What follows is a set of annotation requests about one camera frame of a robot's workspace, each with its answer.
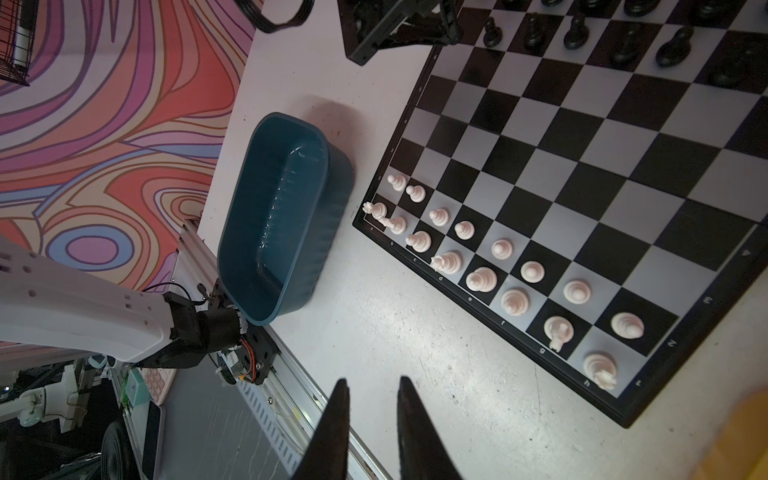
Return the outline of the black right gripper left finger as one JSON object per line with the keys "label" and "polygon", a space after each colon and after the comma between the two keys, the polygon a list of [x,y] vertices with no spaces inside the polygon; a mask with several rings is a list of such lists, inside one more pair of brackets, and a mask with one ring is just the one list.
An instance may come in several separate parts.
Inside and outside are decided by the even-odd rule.
{"label": "black right gripper left finger", "polygon": [[346,479],[349,430],[350,392],[339,379],[292,479]]}

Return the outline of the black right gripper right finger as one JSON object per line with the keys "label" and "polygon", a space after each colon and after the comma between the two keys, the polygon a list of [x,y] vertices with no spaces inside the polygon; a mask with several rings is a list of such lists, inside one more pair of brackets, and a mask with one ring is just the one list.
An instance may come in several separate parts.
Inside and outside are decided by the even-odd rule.
{"label": "black right gripper right finger", "polygon": [[407,376],[399,383],[397,430],[402,479],[461,479]]}

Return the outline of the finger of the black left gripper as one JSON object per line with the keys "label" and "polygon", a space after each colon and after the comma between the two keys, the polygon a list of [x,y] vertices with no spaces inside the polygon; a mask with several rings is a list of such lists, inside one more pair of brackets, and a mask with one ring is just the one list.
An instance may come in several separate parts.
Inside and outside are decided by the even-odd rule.
{"label": "finger of the black left gripper", "polygon": [[413,25],[420,31],[419,44],[454,45],[462,38],[455,1],[440,0],[429,12],[416,13]]}

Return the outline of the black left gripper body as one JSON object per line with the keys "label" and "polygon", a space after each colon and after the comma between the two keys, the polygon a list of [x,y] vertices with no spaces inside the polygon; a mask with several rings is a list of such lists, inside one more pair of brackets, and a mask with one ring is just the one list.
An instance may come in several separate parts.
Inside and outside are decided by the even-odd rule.
{"label": "black left gripper body", "polygon": [[378,51],[444,42],[440,1],[338,0],[346,58],[363,66]]}

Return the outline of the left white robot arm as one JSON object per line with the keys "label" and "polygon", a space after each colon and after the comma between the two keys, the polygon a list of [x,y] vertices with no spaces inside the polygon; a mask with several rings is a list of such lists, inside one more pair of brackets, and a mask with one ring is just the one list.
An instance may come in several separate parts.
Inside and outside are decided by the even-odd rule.
{"label": "left white robot arm", "polygon": [[134,362],[168,341],[147,287],[187,203],[214,252],[249,140],[279,112],[356,167],[383,151],[428,55],[357,66],[321,2],[266,35],[227,1],[43,1],[30,83],[1,85],[1,337]]}

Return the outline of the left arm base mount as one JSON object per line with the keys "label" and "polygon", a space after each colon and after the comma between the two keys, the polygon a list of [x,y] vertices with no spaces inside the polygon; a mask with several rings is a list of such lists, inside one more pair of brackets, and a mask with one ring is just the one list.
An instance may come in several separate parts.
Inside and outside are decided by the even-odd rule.
{"label": "left arm base mount", "polygon": [[229,385],[237,382],[261,385],[279,353],[275,341],[264,327],[246,319],[223,290],[220,280],[211,290],[198,283],[197,290],[203,296],[204,309],[198,311],[203,340],[216,372]]}

